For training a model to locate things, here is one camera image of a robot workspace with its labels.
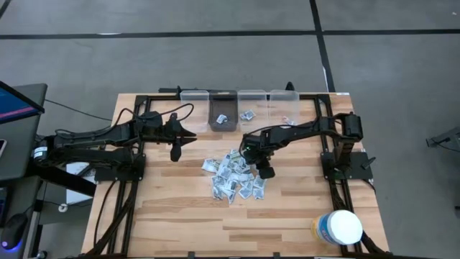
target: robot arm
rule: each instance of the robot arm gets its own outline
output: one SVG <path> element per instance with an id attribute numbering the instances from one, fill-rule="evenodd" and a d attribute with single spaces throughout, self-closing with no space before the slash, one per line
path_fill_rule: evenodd
<path id="1" fill-rule="evenodd" d="M 176 113 L 163 125 L 161 114 L 147 112 L 123 124 L 108 129 L 82 133 L 57 133 L 37 143 L 34 161 L 41 166 L 88 162 L 95 166 L 129 167 L 142 154 L 134 154 L 136 142 L 156 142 L 172 145 L 171 160 L 177 162 L 181 147 L 196 140 L 196 134 L 184 129 Z M 101 145 L 120 147 L 113 151 L 91 149 Z"/>
<path id="2" fill-rule="evenodd" d="M 339 120 L 342 133 L 338 133 L 335 123 Z M 248 164 L 255 164 L 259 170 L 260 178 L 272 178 L 275 171 L 270 166 L 270 157 L 276 150 L 286 147 L 292 141 L 308 137 L 327 135 L 339 142 L 334 150 L 336 168 L 343 171 L 349 167 L 349 154 L 355 142 L 362 137 L 361 119 L 350 114 L 337 114 L 333 117 L 319 117 L 312 122 L 297 126 L 274 126 L 262 129 L 259 136 L 246 134 L 241 141 L 240 152 Z"/>

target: wooden table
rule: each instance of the wooden table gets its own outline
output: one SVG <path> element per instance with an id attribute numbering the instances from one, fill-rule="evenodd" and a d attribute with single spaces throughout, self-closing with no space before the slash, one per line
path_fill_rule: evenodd
<path id="1" fill-rule="evenodd" d="M 124 107 L 132 109 L 135 96 L 119 94 L 114 118 Z M 153 101 L 152 110 L 164 112 L 179 105 L 179 101 Z M 353 110 L 346 94 L 331 94 L 331 105 L 334 114 Z M 301 122 L 316 116 L 312 101 L 300 101 L 300 110 Z M 129 119 L 131 115 L 126 113 L 121 122 Z M 268 180 L 264 200 L 237 196 L 229 205 L 226 199 L 211 197 L 213 174 L 201 170 L 203 160 L 221 159 L 230 149 L 238 148 L 241 138 L 240 131 L 199 134 L 197 141 L 183 147 L 177 163 L 170 161 L 170 146 L 145 145 L 147 168 L 139 182 L 128 256 L 184 257 L 188 251 L 197 256 L 271 256 L 274 252 L 283 256 L 340 255 L 338 246 L 314 240 L 310 230 L 313 218 L 332 211 L 319 159 L 320 137 L 293 142 L 276 151 L 271 163 L 277 175 Z M 93 247 L 97 216 L 109 184 L 100 183 L 96 189 L 82 253 Z M 359 180 L 349 181 L 349 185 L 364 229 L 387 250 L 373 190 Z M 98 238 L 113 219 L 117 191 L 118 184 L 103 210 Z M 123 229 L 124 223 L 118 231 L 116 252 L 121 250 Z"/>

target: clear plastic bin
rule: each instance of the clear plastic bin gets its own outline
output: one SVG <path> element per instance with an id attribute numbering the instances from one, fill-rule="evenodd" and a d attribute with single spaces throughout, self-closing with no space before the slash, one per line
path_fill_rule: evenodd
<path id="1" fill-rule="evenodd" d="M 180 102 L 194 105 L 192 114 L 180 122 L 182 126 L 194 133 L 208 131 L 209 92 L 204 90 L 182 91 L 180 93 Z M 186 108 L 181 110 L 183 111 L 178 114 L 179 118 L 183 118 L 190 111 Z"/>
<path id="2" fill-rule="evenodd" d="M 252 110 L 255 116 L 251 120 L 241 118 L 241 115 Z M 268 126 L 267 92 L 263 90 L 238 91 L 239 128 L 242 132 L 251 132 Z"/>
<path id="3" fill-rule="evenodd" d="M 270 125 L 298 124 L 300 97 L 297 91 L 273 90 L 270 92 Z"/>

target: monitor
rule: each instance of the monitor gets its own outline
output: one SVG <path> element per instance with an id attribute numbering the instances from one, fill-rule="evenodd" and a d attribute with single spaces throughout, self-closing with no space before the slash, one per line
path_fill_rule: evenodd
<path id="1" fill-rule="evenodd" d="M 45 109 L 0 81 L 0 124 L 35 116 Z"/>

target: small packet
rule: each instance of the small packet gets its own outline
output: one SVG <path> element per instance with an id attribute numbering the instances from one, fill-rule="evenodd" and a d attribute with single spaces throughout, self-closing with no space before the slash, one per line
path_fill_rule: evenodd
<path id="1" fill-rule="evenodd" d="M 225 189 L 225 188 L 222 188 L 221 191 L 222 191 L 222 193 L 224 193 L 227 196 L 230 196 L 232 193 L 235 192 L 235 191 L 228 190 L 228 189 Z"/>
<path id="2" fill-rule="evenodd" d="M 282 121 L 283 121 L 284 123 L 288 124 L 288 125 L 291 125 L 291 126 L 297 124 L 297 123 L 295 123 L 293 120 L 287 118 L 286 116 L 284 116 L 284 117 L 282 118 Z"/>
<path id="3" fill-rule="evenodd" d="M 239 181 L 239 174 L 231 173 L 227 181 Z"/>
<path id="4" fill-rule="evenodd" d="M 256 116 L 256 114 L 252 110 L 245 111 L 239 115 L 241 119 L 248 121 L 254 118 L 254 116 Z"/>
<path id="5" fill-rule="evenodd" d="M 247 120 L 251 120 L 252 118 L 254 118 L 254 116 L 256 116 L 256 114 L 252 110 L 249 110 L 244 112 L 244 116 Z"/>
<path id="6" fill-rule="evenodd" d="M 211 179 L 213 181 L 213 186 L 220 187 L 220 186 L 225 185 L 225 178 L 223 178 L 221 176 L 213 176 L 213 177 L 211 177 Z"/>
<path id="7" fill-rule="evenodd" d="M 251 174 L 251 173 L 252 173 L 251 168 L 246 168 L 241 172 L 241 174 Z"/>
<path id="8" fill-rule="evenodd" d="M 252 191 L 252 187 L 254 186 L 252 181 L 244 181 L 241 183 L 241 186 L 243 186 L 243 188 L 248 188 Z"/>
<path id="9" fill-rule="evenodd" d="M 230 163 L 230 155 L 225 155 L 224 159 L 219 163 L 217 174 L 220 175 L 222 170 Z"/>
<path id="10" fill-rule="evenodd" d="M 225 179 L 228 179 L 231 175 L 231 169 L 230 168 L 227 168 L 227 167 L 224 167 L 221 171 L 221 173 L 217 173 L 218 176 L 220 177 L 223 177 Z"/>
<path id="11" fill-rule="evenodd" d="M 241 173 L 241 168 L 237 162 L 230 162 L 228 167 L 232 169 L 235 173 Z"/>
<path id="12" fill-rule="evenodd" d="M 235 161 L 236 164 L 238 164 L 238 161 L 239 161 L 239 158 L 240 158 L 240 157 L 241 157 L 241 156 L 239 155 L 239 152 L 231 153 L 231 154 L 230 154 L 230 160 Z"/>
<path id="13" fill-rule="evenodd" d="M 260 176 L 257 175 L 256 178 L 254 179 L 254 187 L 263 189 L 265 188 L 266 182 L 267 182 L 267 179 L 262 180 Z"/>
<path id="14" fill-rule="evenodd" d="M 243 157 L 239 158 L 238 165 L 240 168 L 247 168 L 246 160 Z"/>
<path id="15" fill-rule="evenodd" d="M 224 198 L 222 190 L 216 186 L 213 186 L 213 198 L 218 200 L 222 200 Z"/>
<path id="16" fill-rule="evenodd" d="M 264 199 L 264 189 L 254 188 L 252 195 L 254 195 L 254 199 Z"/>
<path id="17" fill-rule="evenodd" d="M 248 199 L 252 194 L 252 190 L 248 188 L 241 188 L 238 193 L 243 199 Z"/>
<path id="18" fill-rule="evenodd" d="M 217 120 L 216 122 L 219 123 L 219 124 L 222 124 L 224 122 L 227 122 L 229 120 L 229 118 L 227 118 L 227 116 L 221 114 L 217 117 Z"/>
<path id="19" fill-rule="evenodd" d="M 254 179 L 254 176 L 251 173 L 250 174 L 240 174 L 238 177 L 238 180 L 240 180 L 241 182 L 250 181 L 252 179 Z"/>
<path id="20" fill-rule="evenodd" d="M 205 159 L 201 169 L 211 173 L 216 173 L 219 166 L 216 166 L 216 161 L 214 159 Z"/>
<path id="21" fill-rule="evenodd" d="M 231 180 L 231 181 L 227 181 L 225 183 L 224 188 L 227 189 L 227 190 L 235 191 L 237 186 L 238 186 L 238 181 Z"/>
<path id="22" fill-rule="evenodd" d="M 227 196 L 227 199 L 229 200 L 229 204 L 232 204 L 235 201 L 235 196 L 236 196 L 235 191 L 232 194 Z"/>

